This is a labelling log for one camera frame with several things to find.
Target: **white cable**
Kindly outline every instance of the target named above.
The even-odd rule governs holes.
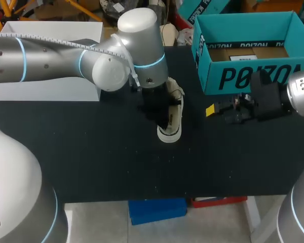
[[[125,55],[125,58],[130,66],[130,69],[131,69],[131,75],[132,77],[134,78],[135,82],[136,82],[136,85],[138,87],[140,87],[140,82],[138,81],[138,76],[135,72],[135,68],[134,68],[134,63],[133,63],[133,58],[131,56],[131,54],[129,53],[129,51],[126,49],[124,43],[122,42],[121,38],[116,35],[116,34],[112,34],[111,37],[114,37],[118,43],[121,45],[121,48],[123,49],[123,54]]]
[[[48,38],[48,37],[43,37],[39,35],[34,35],[34,34],[18,34],[18,33],[0,33],[0,38],[1,37],[13,37],[13,38],[20,38],[20,39],[32,39],[32,40],[37,40],[37,41],[45,41],[45,42],[50,42],[50,43],[56,43],[68,47],[73,47],[73,48],[80,48],[92,52],[99,52],[103,54],[108,54],[111,56],[119,57],[122,59],[126,58],[116,52],[111,52],[108,50],[100,49],[100,48],[95,48],[95,47],[90,47],[90,46],[85,46],[81,44],[76,44],[73,42],[68,42],[66,40],[60,40],[60,39],[54,39],[54,38]]]

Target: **robotic arm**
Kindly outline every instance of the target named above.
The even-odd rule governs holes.
[[[100,44],[89,39],[66,42],[0,34],[0,83],[76,76],[115,91],[132,73],[142,88],[162,85],[168,70],[154,11],[128,11],[119,18],[118,28],[116,35]]]

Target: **teal shoebox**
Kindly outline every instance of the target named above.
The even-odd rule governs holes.
[[[220,14],[230,0],[185,0],[179,8],[179,14],[190,24],[194,24],[200,14]]]
[[[199,15],[192,52],[205,94],[248,93],[257,70],[285,84],[304,69],[304,25],[294,12]]]

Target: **white box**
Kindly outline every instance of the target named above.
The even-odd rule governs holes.
[[[15,21],[7,22],[3,33],[36,34],[45,37],[75,41],[102,39],[100,22]],[[45,81],[0,84],[0,101],[99,101],[100,89],[79,77]]]

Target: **white sneaker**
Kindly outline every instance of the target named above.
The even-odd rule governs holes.
[[[181,117],[183,110],[183,96],[184,92],[182,88],[177,84],[176,80],[168,78],[167,88],[169,94],[171,94],[176,100],[180,100],[180,105],[169,106],[169,123],[164,130],[158,126],[158,137],[162,142],[174,143],[179,140],[181,136]]]

